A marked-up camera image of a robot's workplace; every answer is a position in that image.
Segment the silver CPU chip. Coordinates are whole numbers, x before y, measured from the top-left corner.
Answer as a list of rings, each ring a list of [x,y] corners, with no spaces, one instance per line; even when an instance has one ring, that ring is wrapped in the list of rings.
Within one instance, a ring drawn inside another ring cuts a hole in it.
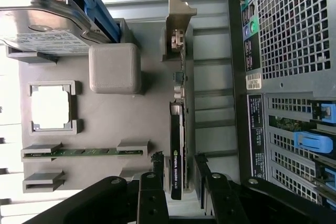
[[[63,129],[70,121],[69,93],[61,86],[40,87],[31,95],[32,122],[39,130]]]

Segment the silver hard disk drive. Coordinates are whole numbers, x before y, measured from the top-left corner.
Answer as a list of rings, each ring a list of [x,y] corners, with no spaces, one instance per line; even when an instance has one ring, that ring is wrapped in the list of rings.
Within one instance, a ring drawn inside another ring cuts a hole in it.
[[[110,41],[73,0],[0,0],[0,42],[9,47],[80,56]]]

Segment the grey 3D-printed parts rack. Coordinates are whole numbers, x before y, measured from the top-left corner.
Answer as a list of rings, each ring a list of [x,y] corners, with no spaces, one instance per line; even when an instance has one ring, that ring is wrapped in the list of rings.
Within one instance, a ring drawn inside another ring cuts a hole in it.
[[[170,154],[170,102],[174,99],[175,60],[163,61],[163,23],[133,23],[131,35],[140,48],[142,90],[139,94],[98,94],[89,87],[89,59],[64,57],[54,66],[19,64],[22,112],[21,152],[25,193],[85,189],[108,176],[131,180],[152,167],[151,156],[164,155],[164,188],[168,178],[165,158]],[[73,98],[78,133],[33,132],[31,92],[38,84],[74,81]],[[28,153],[59,149],[116,148],[142,150],[142,155],[23,158]]]

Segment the green RAM stick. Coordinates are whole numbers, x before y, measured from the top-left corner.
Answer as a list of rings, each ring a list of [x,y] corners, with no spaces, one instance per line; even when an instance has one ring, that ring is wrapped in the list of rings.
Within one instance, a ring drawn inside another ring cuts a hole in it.
[[[116,148],[59,149],[50,153],[28,153],[23,158],[60,158],[142,155],[142,150],[118,151]]]

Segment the black PC case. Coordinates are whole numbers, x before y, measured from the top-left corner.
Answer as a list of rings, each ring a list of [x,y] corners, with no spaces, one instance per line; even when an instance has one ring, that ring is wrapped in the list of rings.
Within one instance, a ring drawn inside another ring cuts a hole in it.
[[[241,179],[336,211],[336,0],[228,0]],[[296,148],[294,132],[334,140]]]

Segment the blue expansion slot latch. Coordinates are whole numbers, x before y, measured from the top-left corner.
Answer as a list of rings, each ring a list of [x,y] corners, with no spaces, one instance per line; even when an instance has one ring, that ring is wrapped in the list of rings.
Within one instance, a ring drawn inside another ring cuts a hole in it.
[[[330,154],[334,150],[334,140],[328,136],[311,132],[294,132],[294,146],[312,152]]]

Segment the black Nvidia graphics card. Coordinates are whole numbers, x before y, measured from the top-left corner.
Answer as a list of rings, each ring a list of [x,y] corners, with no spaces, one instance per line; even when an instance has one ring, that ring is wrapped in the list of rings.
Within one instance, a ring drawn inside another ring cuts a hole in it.
[[[166,190],[173,200],[181,200],[194,189],[195,96],[193,29],[190,24],[197,9],[184,0],[169,0],[165,21],[165,56],[175,60],[174,99],[170,102],[170,154],[165,158]]]

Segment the blue disk carrier bracket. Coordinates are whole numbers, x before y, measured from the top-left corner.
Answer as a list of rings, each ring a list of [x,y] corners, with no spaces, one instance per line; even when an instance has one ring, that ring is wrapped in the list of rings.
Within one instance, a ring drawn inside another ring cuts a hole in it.
[[[113,43],[119,43],[121,38],[120,27],[112,18],[109,11],[102,0],[83,0],[84,12],[94,21],[94,23],[102,28],[103,32]]]

